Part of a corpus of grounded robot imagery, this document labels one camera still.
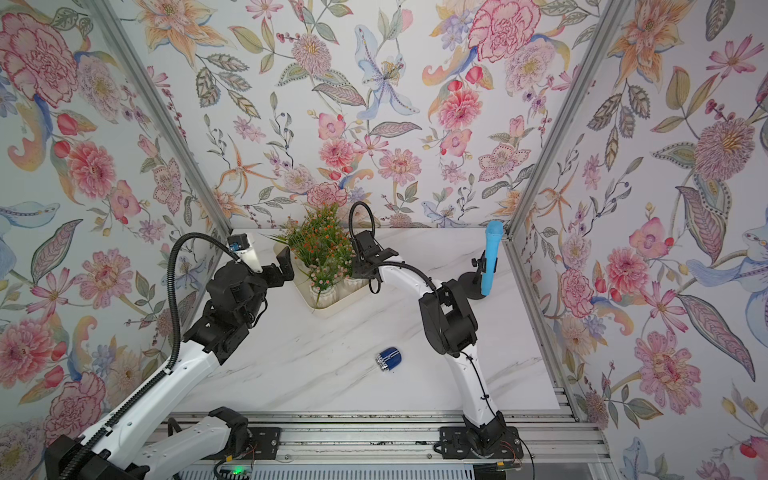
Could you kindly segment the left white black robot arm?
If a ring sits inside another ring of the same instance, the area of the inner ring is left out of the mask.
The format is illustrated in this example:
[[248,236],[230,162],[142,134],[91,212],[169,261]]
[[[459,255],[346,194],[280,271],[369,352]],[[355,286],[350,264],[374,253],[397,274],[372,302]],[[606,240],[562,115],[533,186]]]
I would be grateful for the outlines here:
[[[181,325],[176,296],[176,262],[184,244],[204,240],[229,256],[207,283],[202,316]],[[167,306],[172,347],[166,362],[107,417],[77,438],[56,439],[45,451],[50,479],[169,479],[211,456],[239,456],[252,439],[247,419],[226,407],[212,410],[196,425],[149,444],[149,437],[187,394],[222,366],[266,311],[267,293],[294,279],[291,253],[284,247],[275,263],[260,264],[245,234],[225,243],[193,232],[173,245],[167,261]]]

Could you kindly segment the red flower potted plant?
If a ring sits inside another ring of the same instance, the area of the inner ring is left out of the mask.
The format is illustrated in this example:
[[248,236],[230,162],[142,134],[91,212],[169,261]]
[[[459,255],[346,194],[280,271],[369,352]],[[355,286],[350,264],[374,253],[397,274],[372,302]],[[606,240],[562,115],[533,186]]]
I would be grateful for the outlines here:
[[308,253],[303,258],[298,259],[301,260],[307,267],[323,264],[325,261],[327,261],[328,253],[332,245],[331,242],[317,241],[311,239],[309,236],[307,237],[310,242]]
[[335,283],[352,276],[353,261],[355,258],[355,250],[350,235],[346,232],[340,233],[338,238],[331,245],[326,261],[326,266],[333,274]]

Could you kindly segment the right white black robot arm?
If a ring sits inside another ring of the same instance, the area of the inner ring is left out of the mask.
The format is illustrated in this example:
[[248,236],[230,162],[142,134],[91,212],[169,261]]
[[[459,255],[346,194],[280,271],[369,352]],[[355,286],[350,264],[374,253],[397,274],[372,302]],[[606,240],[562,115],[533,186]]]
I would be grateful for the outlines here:
[[382,247],[373,228],[356,233],[354,213],[359,207],[373,215],[362,201],[350,208],[352,277],[389,284],[415,296],[427,342],[446,358],[458,388],[465,442],[481,458],[490,457],[497,448],[511,451],[517,440],[509,437],[511,430],[493,402],[482,374],[477,349],[478,322],[465,290],[456,280],[436,283],[403,260],[397,251]]

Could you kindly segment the pink flower potted plant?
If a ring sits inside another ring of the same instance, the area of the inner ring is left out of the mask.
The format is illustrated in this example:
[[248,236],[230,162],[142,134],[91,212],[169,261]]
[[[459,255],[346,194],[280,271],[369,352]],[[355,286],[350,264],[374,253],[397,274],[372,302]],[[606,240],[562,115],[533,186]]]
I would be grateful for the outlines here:
[[297,258],[303,258],[310,246],[303,222],[288,221],[278,233],[271,234],[268,238],[287,246]]

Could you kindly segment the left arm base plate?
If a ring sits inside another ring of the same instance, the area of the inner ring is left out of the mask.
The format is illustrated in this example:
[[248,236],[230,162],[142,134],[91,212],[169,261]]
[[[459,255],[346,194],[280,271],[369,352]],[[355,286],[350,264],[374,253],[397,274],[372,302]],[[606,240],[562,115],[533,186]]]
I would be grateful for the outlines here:
[[240,428],[229,435],[222,449],[204,460],[275,460],[281,433],[279,427]]

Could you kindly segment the orange flower potted plant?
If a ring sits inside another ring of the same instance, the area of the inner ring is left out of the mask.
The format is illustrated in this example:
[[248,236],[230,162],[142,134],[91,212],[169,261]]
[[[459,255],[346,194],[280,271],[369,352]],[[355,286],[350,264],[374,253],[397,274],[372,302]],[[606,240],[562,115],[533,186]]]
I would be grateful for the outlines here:
[[313,240],[337,242],[347,238],[336,204],[312,208],[302,223],[302,232]]

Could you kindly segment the cream rectangular storage box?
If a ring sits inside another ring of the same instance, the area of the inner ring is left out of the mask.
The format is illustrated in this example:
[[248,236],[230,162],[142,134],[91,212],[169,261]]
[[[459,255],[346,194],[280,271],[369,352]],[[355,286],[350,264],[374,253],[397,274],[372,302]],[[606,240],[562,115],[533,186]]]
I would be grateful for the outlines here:
[[296,241],[293,246],[284,237],[273,236],[271,240],[275,254],[290,249],[293,285],[313,315],[329,318],[369,294],[366,280],[346,276],[341,261],[351,248],[342,247],[339,240]]

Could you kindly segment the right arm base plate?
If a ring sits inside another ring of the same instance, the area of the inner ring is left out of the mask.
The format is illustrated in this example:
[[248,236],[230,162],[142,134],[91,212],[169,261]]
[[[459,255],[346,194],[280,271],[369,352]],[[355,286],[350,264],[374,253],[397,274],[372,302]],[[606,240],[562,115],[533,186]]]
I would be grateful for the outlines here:
[[518,431],[508,427],[490,437],[466,427],[441,427],[433,451],[444,460],[523,460],[524,447]]

